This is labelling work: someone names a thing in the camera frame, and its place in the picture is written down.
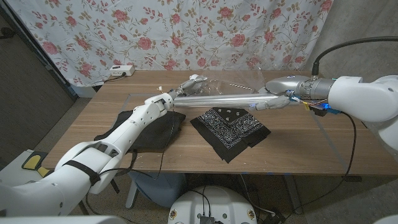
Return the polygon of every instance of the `gray carpet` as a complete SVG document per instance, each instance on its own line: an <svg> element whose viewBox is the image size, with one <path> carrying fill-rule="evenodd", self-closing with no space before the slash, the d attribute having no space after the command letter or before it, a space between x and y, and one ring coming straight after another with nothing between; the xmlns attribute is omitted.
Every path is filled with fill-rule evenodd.
<svg viewBox="0 0 398 224"><path fill-rule="evenodd" d="M89 101L87 98L78 99L34 150L51 150ZM244 178L248 185L258 189L261 207L275 207L285 216L290 214L292 207L282 176L245 175ZM241 192L230 175L187 174L187 179L189 187L207 183ZM295 180L300 199L305 203L332 189L341 177L296 176ZM168 208L156 205L141 194L138 194L134 208L126 209L124 204L131 180L125 175L117 177L116 182L120 188L119 194L110 185L98 195L89 194L94 210L102 214L126 217L136 223L167 223ZM304 215L292 215L286 223L373 223L382 217L398 213L396 189L397 177L363 177L360 183L344 182L330 195L307 205ZM255 192L251 192L251 198L254 203L258 203ZM81 215L80 209L75 208L71 215ZM260 217L265 218L265 215L261 213Z"/></svg>

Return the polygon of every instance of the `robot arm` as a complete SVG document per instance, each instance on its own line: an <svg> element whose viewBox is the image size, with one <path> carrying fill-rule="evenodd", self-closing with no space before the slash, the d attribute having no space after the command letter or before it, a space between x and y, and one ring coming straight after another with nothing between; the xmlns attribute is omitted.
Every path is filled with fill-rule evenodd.
<svg viewBox="0 0 398 224"><path fill-rule="evenodd" d="M192 77L176 90L154 96L134 108L133 114L108 137L81 142L58 162L55 172L38 182L16 187L0 184L0 211L7 217L68 215L91 192L100 193L112 180L123 156L141 131L174 106L174 98L191 89L201 77Z"/></svg>
<svg viewBox="0 0 398 224"><path fill-rule="evenodd" d="M339 77L337 80L304 76L282 77L266 85L270 93L283 97L299 96L301 99L325 100L334 110L344 111L361 121L382 123L379 135L383 141L398 150L398 76L389 75L372 83L363 83L361 77ZM278 98L263 102L283 108ZM256 105L261 109L262 103Z"/></svg>

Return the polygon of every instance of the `black cable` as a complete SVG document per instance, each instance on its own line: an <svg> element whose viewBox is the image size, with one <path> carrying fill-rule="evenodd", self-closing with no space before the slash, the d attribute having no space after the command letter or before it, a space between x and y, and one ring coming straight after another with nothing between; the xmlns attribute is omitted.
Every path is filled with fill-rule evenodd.
<svg viewBox="0 0 398 224"><path fill-rule="evenodd" d="M353 159L354 159L354 152L355 152L355 145L356 145L356 125L355 125L355 122L354 122L353 118L352 118L349 114L347 114L347 113L345 113L345 112L341 112L341 113L344 114L344 115L346 115L346 116L349 118L349 120L350 120L351 123L353 124L353 128L354 128L353 150L352 150L352 152L351 152L351 158L350 158L350 160L349 160L349 164L348 164L348 168L347 168L346 174L342 177L343 179L342 179L342 180L336 185L336 187L334 187L333 189L331 189L331 190L329 190L328 192L326 192L325 194L323 194L323 195L317 197L316 199L313 199L313 200L311 200L311 201L309 201L309 202L307 202L307 203L301 204L300 206L294 208L294 209L293 209L293 212L292 212L291 214L289 214L289 215L286 217L286 219L285 219L285 221L284 221L283 223L285 223L286 220L287 220L290 216L292 216L292 215L294 214L294 211L296 211L296 209L298 209L298 208L300 208L300 207L304 207L304 206L306 206L306 205L309 205L309 204L311 204L312 202L315 202L315 201L317 201L317 200L320 200L321 198L323 198L323 197L327 196L328 194L332 193L333 191L335 191L335 190L344 182L345 178L346 178L347 175L349 174L349 170L351 169L351 165L353 164Z"/></svg>
<svg viewBox="0 0 398 224"><path fill-rule="evenodd" d="M133 158L131 159L131 165L130 165L130 167L128 167L128 168L113 168L113 169L104 170L104 171L100 172L99 175L102 175L102 174L104 174L104 173L106 173L106 172L113 171L113 170L121 170L120 173L125 172L126 170L129 170L129 171L138 172L138 173L140 173L140 174L144 174L144 175L146 175L146 176L148 176L148 177L150 177L150 178L152 178L152 179L154 179L154 180L157 180L158 177L159 177L159 175L160 175L160 171L162 170L164 152L166 151L166 147L167 147L167 145L169 144L170 139L171 139L171 137L172 137L172 135L173 135L173 130L174 130L174 107L173 107L172 122L173 122L172 131L170 132L169 139L167 140L166 145L165 145L165 147L164 147L164 149L163 149L162 158L161 158L161 160L160 160L160 167L159 167L159 171L157 172L156 178L153 178L151 175L146 174L146 173L144 173L143 171L139 171L139 170L132 169L132 165L134 164L135 158L137 157L137 155L135 155L135 158L134 158L134 156L133 156Z"/></svg>
<svg viewBox="0 0 398 224"><path fill-rule="evenodd" d="M172 135L173 135L173 130L174 130L174 105L173 105L172 124L173 124L173 126L172 126L172 131L170 132L169 139L167 140L166 145L165 145L164 148L163 148L162 158L161 158L161 160L160 160L159 171L157 172L156 178L154 178L154 180L157 180L158 177L159 177L159 175L160 175L160 171L162 170L162 164L163 164L163 155L164 155L164 152L166 151L166 147L167 147L167 145L169 145L170 139L172 138Z"/></svg>
<svg viewBox="0 0 398 224"><path fill-rule="evenodd" d="M126 72L123 72L121 76L116 77L116 78L112 78L112 79L110 79L110 80L105 80L104 83L109 82L109 81L115 81L115 80L120 79L120 78L123 78L123 77L125 77L125 76L126 76Z"/></svg>
<svg viewBox="0 0 398 224"><path fill-rule="evenodd" d="M87 204L87 207L90 209L90 211L91 211L92 213L94 213L95 215L103 215L103 214L101 214L101 213L98 213L98 212L94 211L94 209L91 207L90 203L88 202L88 193L86 194L86 204ZM122 219L124 219L124 220L126 220L126 221L129 221L129 222L131 222L131 223L139 224L139 223L134 222L134 221L132 221L132 220L126 218L126 217L123 217L123 216L120 216L120 215L118 215L118 217L120 217L120 218L122 218Z"/></svg>
<svg viewBox="0 0 398 224"><path fill-rule="evenodd" d="M198 194L200 194L200 195L202 195L206 200L207 200L207 204L209 205L209 217L210 217L210 214L211 214L211 209L210 209L210 202L209 202L209 200L207 199L207 197L206 197L206 195L204 195L204 194L202 194L202 193L200 193L200 192L197 192L196 190L189 190L189 191L192 191L192 192L195 192L195 193L198 193Z"/></svg>
<svg viewBox="0 0 398 224"><path fill-rule="evenodd" d="M362 43L368 43L368 42L379 42L379 41L394 41L398 42L398 37L394 36L385 36L385 37L368 37L368 38L362 38L362 39L356 39L356 40L351 40L344 42L342 44L335 45L333 47L330 47L329 49L326 49L324 52L322 52L314 61L312 65L312 75L317 76L319 73L319 61L323 56L325 56L327 53L332 52L336 49L342 48L342 47L347 47L350 45L354 44L362 44Z"/></svg>
<svg viewBox="0 0 398 224"><path fill-rule="evenodd" d="M205 188L206 188L206 186L203 188L203 192L201 195L201 200L203 202L203 216L205 216Z"/></svg>

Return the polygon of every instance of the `curtain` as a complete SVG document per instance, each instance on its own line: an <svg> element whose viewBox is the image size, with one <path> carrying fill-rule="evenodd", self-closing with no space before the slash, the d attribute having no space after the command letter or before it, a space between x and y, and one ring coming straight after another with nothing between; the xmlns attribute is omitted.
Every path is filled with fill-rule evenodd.
<svg viewBox="0 0 398 224"><path fill-rule="evenodd" d="M7 0L76 86L137 70L300 70L332 0Z"/></svg>

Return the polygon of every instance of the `wire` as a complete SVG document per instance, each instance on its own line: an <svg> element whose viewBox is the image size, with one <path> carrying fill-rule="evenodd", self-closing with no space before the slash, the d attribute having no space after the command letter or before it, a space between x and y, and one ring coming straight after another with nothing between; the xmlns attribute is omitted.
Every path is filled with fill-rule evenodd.
<svg viewBox="0 0 398 224"><path fill-rule="evenodd" d="M164 155L164 152L166 151L166 147L167 147L167 145L169 145L170 139L172 138L172 135L173 135L173 130L174 130L174 105L173 105L173 116L172 116L172 123L173 123L173 126L172 126L172 131L170 132L169 139L167 140L167 143L166 143L166 145L165 145L165 146L164 146L164 148L163 148L163 152L162 152L162 159L160 160L160 167L159 167L159 171L157 172L156 178L154 178L154 180L157 180L157 179L159 178L160 171L162 170L162 164L163 164L163 155Z"/></svg>
<svg viewBox="0 0 398 224"><path fill-rule="evenodd" d="M202 197L204 197L204 198L207 200L207 204L209 205L209 217L210 217L210 214L211 214L211 212L210 212L210 211L211 211L211 209L210 209L210 202L209 202L209 200L207 199L206 195L205 195L205 194L202 194L202 193L200 193L200 192L197 192L196 190L189 190L189 191L196 192L196 193L202 195ZM205 214L205 209L204 209L204 207L205 207L205 203L203 202L203 214Z"/></svg>
<svg viewBox="0 0 398 224"><path fill-rule="evenodd" d="M301 100L301 99L298 98L298 97L292 97L292 99L295 100L295 101L302 102L302 103L304 103L304 104L306 104L306 105L309 105L309 106L319 105L319 104L321 104L321 103L323 103L323 102L328 101L328 99L324 99L324 100L321 100L321 101L318 101L318 102L315 102L315 103L309 103L309 102L306 102L306 101Z"/></svg>
<svg viewBox="0 0 398 224"><path fill-rule="evenodd" d="M94 213L95 215L103 215L101 213L98 213L98 212L94 211L94 209L91 207L90 203L88 202L88 193L86 194L86 204L87 204L87 207L91 210L91 212ZM122 219L124 219L126 221L129 221L131 223L139 224L138 222L134 222L134 221L132 221L132 220L126 218L126 217L123 217L123 216L120 216L120 215L118 215L118 217L120 217L120 218L122 218Z"/></svg>
<svg viewBox="0 0 398 224"><path fill-rule="evenodd" d="M319 73L319 61L323 56L325 56L327 53L332 52L336 49L342 48L342 47L347 47L350 45L354 44L361 44L361 43L368 43L368 42L379 42L379 41L394 41L398 42L398 37L393 37L393 36L384 36L384 37L368 37L368 38L362 38L362 39L356 39L356 40L351 40L344 42L342 44L335 45L333 47L330 47L329 49L326 49L324 52L322 52L314 61L312 65L312 75L317 76Z"/></svg>
<svg viewBox="0 0 398 224"><path fill-rule="evenodd" d="M110 80L105 80L104 83L109 82L109 81L115 81L115 80L120 79L120 78L123 78L123 77L125 77L125 76L126 76L126 72L123 72L121 76L116 77L116 78L112 78L112 79L110 79Z"/></svg>
<svg viewBox="0 0 398 224"><path fill-rule="evenodd" d="M201 195L201 200L203 202L203 215L205 215L205 189L206 189L206 186L203 188L203 192Z"/></svg>
<svg viewBox="0 0 398 224"><path fill-rule="evenodd" d="M251 205L253 205L254 207L256 207L256 208L258 208L258 209L260 209L260 210L262 210L263 212L267 212L267 213L270 213L272 216L275 216L275 215L276 215L275 212L270 211L270 210L263 209L263 208L261 208L261 207L255 205L255 204L251 201L250 195L249 195L249 191L248 191L248 187L246 186L246 183L245 183L245 181L244 181L244 178L243 178L242 174L240 174L240 176L241 176L241 178L242 178L243 185L244 185L244 188L246 189L246 193L247 193L247 195L248 195L249 202L251 203Z"/></svg>
<svg viewBox="0 0 398 224"><path fill-rule="evenodd" d="M146 175L146 176L148 176L148 177L150 177L150 178L152 178L152 179L154 179L154 180L157 180L157 179L159 178L160 171L162 170L163 155L164 155L164 152L166 151L167 145L168 145L169 142L170 142L170 139L171 139L172 134L173 134L173 130L174 130L174 106L173 106L173 115L172 115L172 131L170 132L169 139L167 140L166 145L164 146L163 153L162 153L162 159L160 160L160 167L159 167L159 171L158 171L158 173L157 173L157 175L156 175L156 178L153 178L153 176L151 176L151 175L149 175L149 174L146 174L146 173L143 172L143 171L139 171L139 170L132 169L132 165L134 165L135 158L137 157L137 155L135 155L135 157L133 156L133 158L132 158L132 160L131 160L131 165L130 165L130 167L128 167L128 168L113 168L113 169L104 170L104 171L100 172L99 175L102 175L102 174L104 174L104 173L106 173L106 172L114 171L114 170L121 170L120 173L125 172L126 170L129 170L129 171L138 172L138 173L140 173L140 174L144 174L144 175Z"/></svg>
<svg viewBox="0 0 398 224"><path fill-rule="evenodd" d="M320 200L321 198L323 198L323 197L327 196L328 194L332 193L333 191L335 191L335 190L345 181L345 178L348 176L349 170L351 169L351 165L353 164L353 160L354 160L354 152L355 152L355 145L356 145L356 125L355 125L355 122L354 122L353 118L352 118L349 114L347 114L347 113L345 113L345 112L341 112L341 113L344 114L344 115L346 115L346 116L349 118L349 120L350 120L351 123L353 124L353 129L354 129L353 150L352 150L352 152L351 152L351 158L350 158L350 160L349 160L349 164L348 164L348 168L347 168L346 174L342 177L343 179L342 179L342 180L336 185L336 187L334 187L333 189L331 189L331 190L329 190L328 192L326 192L325 194L323 194L323 195L317 197L316 199L313 199L313 200L311 200L311 201L309 201L309 202L307 202L307 203L304 203L304 204L302 204L302 205L300 205L300 206L294 208L294 209L293 209L293 212L292 212L290 215L288 215L288 216L286 217L286 219L285 219L284 222L286 222L286 220L287 220L290 216L292 216L292 215L294 214L294 211L296 211L296 209L298 209L298 208L300 208L300 207L304 207L304 206L306 206L306 205L309 205L309 204L311 204L312 202L315 202L315 201L317 201L317 200Z"/></svg>

